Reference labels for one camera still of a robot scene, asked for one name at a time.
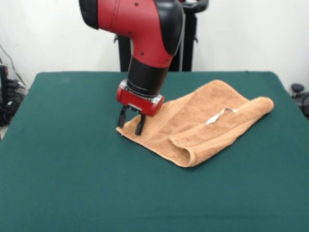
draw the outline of black equipment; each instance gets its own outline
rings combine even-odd
[[[309,119],[309,92],[303,92],[305,87],[301,84],[293,84],[291,87],[293,91],[292,98],[301,112]]]

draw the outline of black cable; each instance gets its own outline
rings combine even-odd
[[[4,54],[10,59],[12,67],[14,69],[14,72],[16,73],[17,77],[19,78],[19,80],[24,84],[24,86],[26,86],[24,80],[21,78],[21,76],[17,73],[14,63],[13,63],[13,59],[10,57],[10,55],[4,50],[4,48],[2,47],[2,45],[0,44],[0,48],[1,50],[4,52]]]

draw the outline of brown towel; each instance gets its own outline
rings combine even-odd
[[[116,130],[176,165],[193,167],[234,143],[273,107],[269,98],[250,101],[227,83],[215,80],[164,103],[155,117],[147,117],[141,136],[135,135],[140,116]],[[223,112],[225,108],[237,111]],[[219,113],[223,114],[215,122],[206,124]]]

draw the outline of towel label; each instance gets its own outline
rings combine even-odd
[[[230,109],[230,108],[225,108],[223,109],[220,113],[216,114],[215,116],[211,117],[210,119],[208,119],[208,121],[206,122],[206,125],[209,125],[211,123],[214,123],[218,120],[218,118],[220,117],[220,115],[224,114],[225,111],[232,111],[234,113],[237,112],[237,110],[233,110],[233,109]]]

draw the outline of green felt surface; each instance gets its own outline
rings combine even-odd
[[[167,100],[221,79],[275,103],[233,145],[190,169],[115,131],[125,77],[37,76],[0,143],[0,232],[309,231],[309,123],[276,75],[169,74]]]

